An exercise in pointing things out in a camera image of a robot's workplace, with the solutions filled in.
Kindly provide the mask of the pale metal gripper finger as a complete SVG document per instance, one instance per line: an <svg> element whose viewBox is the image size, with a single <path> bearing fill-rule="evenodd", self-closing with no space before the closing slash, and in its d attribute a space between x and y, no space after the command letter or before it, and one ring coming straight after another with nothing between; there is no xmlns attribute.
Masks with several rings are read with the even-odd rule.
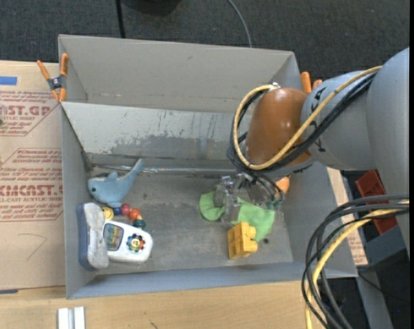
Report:
<svg viewBox="0 0 414 329"><path fill-rule="evenodd" d="M234 200L234 180L230 176L223 176L215 190L215 207L233 204Z"/></svg>
<svg viewBox="0 0 414 329"><path fill-rule="evenodd" d="M226 188L224 197L223 220L227 223L233 223L234 221L237 221L239 218L241 206L242 204L236 196L233 188Z"/></svg>

